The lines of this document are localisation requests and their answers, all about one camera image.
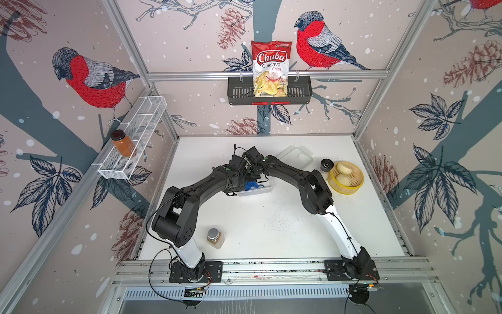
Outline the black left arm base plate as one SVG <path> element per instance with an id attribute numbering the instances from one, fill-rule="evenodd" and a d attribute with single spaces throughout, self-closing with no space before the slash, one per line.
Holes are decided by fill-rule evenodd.
<path id="1" fill-rule="evenodd" d="M 195 268 L 188 268 L 177 260 L 171 264 L 170 283 L 219 283 L 222 280 L 223 262 L 205 261 Z"/>

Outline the translucent plastic lunch box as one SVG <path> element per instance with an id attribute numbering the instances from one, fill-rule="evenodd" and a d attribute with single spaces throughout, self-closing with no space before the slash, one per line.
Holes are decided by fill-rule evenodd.
<path id="1" fill-rule="evenodd" d="M 262 175 L 262 177 L 259 179 L 259 180 L 253 180 L 253 181 L 257 181 L 259 183 L 262 183 L 265 185 L 265 188 L 260 188 L 260 189 L 256 189 L 256 190 L 249 190 L 249 191 L 244 191 L 244 192 L 238 192 L 237 195 L 238 196 L 241 196 L 241 197 L 244 197 L 244 196 L 253 196 L 253 195 L 258 195 L 258 194 L 264 194 L 264 193 L 268 193 L 268 192 L 271 192 L 273 187 L 269 181 L 269 178 L 266 179 L 264 175 Z"/>

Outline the blue microfibre cloth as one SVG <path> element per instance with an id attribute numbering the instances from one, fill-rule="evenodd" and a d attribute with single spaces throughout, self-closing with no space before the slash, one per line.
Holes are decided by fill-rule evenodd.
<path id="1" fill-rule="evenodd" d="M 248 181 L 245 183 L 244 187 L 245 187 L 245 191 L 249 191 L 249 190 L 256 190 L 256 189 L 260 189 L 260 188 L 265 188 L 265 185 L 262 183 L 259 183 L 257 181 Z"/>

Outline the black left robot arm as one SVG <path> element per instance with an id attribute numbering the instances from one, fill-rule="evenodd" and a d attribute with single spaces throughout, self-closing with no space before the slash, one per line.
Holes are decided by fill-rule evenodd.
<path id="1" fill-rule="evenodd" d="M 259 178 L 259 175 L 238 172 L 229 166 L 218 166 L 197 183 L 183 188 L 168 188 L 152 218 L 152 230 L 173 246 L 179 259 L 190 271 L 201 273 L 205 255 L 193 239 L 199 208 L 219 192 L 235 196 L 246 189 L 247 182 Z"/>

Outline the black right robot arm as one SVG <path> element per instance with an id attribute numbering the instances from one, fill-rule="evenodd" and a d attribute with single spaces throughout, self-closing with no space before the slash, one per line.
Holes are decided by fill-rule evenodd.
<path id="1" fill-rule="evenodd" d="M 305 171 L 268 155 L 250 157 L 248 175 L 276 177 L 296 187 L 303 207 L 320 218 L 341 254 L 346 276 L 350 279 L 380 279 L 375 261 L 353 237 L 334 206 L 332 192 L 317 170 Z"/>

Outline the translucent lunch box lid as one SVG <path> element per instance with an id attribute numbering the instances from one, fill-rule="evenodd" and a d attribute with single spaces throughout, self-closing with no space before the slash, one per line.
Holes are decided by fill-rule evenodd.
<path id="1" fill-rule="evenodd" d="M 281 153 L 277 155 L 277 158 L 291 166 L 298 168 L 300 170 L 304 170 L 310 165 L 313 161 L 312 153 L 304 146 L 289 146 Z"/>

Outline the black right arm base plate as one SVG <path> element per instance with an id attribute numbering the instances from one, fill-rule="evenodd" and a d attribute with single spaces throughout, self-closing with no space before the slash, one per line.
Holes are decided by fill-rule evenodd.
<path id="1" fill-rule="evenodd" d="M 380 275 L 374 260 L 362 264 L 352 260 L 324 260 L 324 274 L 328 281 L 379 281 Z"/>

